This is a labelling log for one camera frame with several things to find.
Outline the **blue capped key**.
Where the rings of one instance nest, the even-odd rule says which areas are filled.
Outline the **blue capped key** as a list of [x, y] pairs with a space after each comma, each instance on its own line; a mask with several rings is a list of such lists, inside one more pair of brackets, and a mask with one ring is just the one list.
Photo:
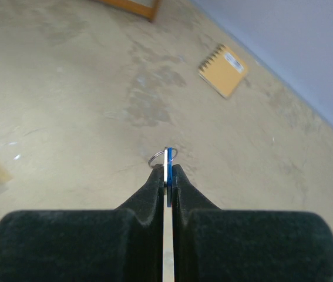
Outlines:
[[177, 156], [177, 149], [165, 147], [154, 154], [148, 161], [150, 168], [163, 168], [164, 214], [163, 214], [163, 281], [175, 281], [173, 220], [171, 209], [172, 196], [172, 161]]

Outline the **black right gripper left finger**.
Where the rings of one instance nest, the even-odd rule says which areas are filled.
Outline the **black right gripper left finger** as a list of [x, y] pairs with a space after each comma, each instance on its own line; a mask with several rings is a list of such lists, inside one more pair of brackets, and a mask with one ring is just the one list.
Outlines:
[[161, 281], [163, 169], [112, 210], [18, 210], [0, 220], [0, 281]]

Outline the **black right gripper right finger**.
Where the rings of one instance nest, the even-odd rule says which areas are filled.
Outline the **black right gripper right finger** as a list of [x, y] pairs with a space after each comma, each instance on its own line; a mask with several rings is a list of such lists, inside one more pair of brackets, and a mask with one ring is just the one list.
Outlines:
[[176, 281], [333, 281], [333, 233], [303, 211], [223, 210], [173, 166]]

